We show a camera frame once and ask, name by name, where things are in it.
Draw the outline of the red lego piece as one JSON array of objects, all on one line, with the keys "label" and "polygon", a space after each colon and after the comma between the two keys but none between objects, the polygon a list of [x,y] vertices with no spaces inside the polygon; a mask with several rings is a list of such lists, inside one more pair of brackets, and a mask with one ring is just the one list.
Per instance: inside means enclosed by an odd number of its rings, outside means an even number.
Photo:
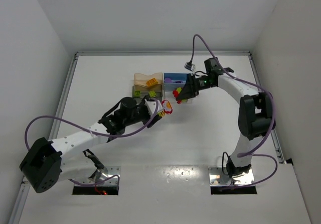
[{"label": "red lego piece", "polygon": [[175,97],[175,98],[178,97],[178,95],[181,93],[181,91],[182,91],[182,88],[181,88],[181,87],[178,87],[178,88],[176,88],[175,90],[173,90],[173,95],[174,95],[174,97]]}]

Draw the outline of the multicolour lego stack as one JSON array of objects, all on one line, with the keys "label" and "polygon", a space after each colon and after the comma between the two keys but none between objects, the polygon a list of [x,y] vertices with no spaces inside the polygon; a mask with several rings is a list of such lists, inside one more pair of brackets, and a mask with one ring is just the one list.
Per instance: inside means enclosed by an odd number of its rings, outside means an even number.
[{"label": "multicolour lego stack", "polygon": [[170,115],[173,113],[173,107],[168,100],[162,101],[162,110],[157,113],[158,116],[163,118],[165,115]]}]

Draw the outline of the yellow lego piece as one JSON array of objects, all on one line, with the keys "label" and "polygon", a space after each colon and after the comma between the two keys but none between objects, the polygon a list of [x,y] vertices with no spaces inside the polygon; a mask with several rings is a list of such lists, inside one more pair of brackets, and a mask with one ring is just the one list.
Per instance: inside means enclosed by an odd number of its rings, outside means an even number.
[{"label": "yellow lego piece", "polygon": [[152,79],[149,79],[147,82],[146,82],[146,86],[148,88],[152,87],[152,86],[155,86],[158,84],[158,80],[156,78],[152,78]]}]

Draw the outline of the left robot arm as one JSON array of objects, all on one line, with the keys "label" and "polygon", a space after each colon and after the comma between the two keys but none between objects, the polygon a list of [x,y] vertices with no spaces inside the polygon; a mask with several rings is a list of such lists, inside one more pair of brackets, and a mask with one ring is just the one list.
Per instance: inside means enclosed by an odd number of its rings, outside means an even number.
[{"label": "left robot arm", "polygon": [[151,128],[165,115],[161,101],[145,96],[141,102],[133,97],[124,97],[89,127],[70,121],[59,121],[79,129],[78,132],[58,139],[37,139],[20,164],[20,170],[36,193],[43,193],[58,181],[68,179],[78,186],[78,178],[92,180],[90,186],[97,188],[119,175],[106,175],[105,165],[90,151],[90,148],[126,138]]}]

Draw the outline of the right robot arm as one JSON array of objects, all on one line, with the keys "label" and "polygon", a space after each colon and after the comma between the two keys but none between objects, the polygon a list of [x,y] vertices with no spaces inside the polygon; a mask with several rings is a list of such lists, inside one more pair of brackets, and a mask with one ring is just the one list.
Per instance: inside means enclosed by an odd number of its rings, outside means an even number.
[{"label": "right robot arm", "polygon": [[266,92],[259,92],[237,80],[234,71],[221,67],[217,57],[207,59],[204,65],[205,75],[187,74],[184,87],[173,91],[173,94],[180,102],[197,97],[201,90],[218,87],[238,103],[240,137],[226,164],[226,175],[232,178],[249,171],[253,154],[274,129],[272,101]]}]

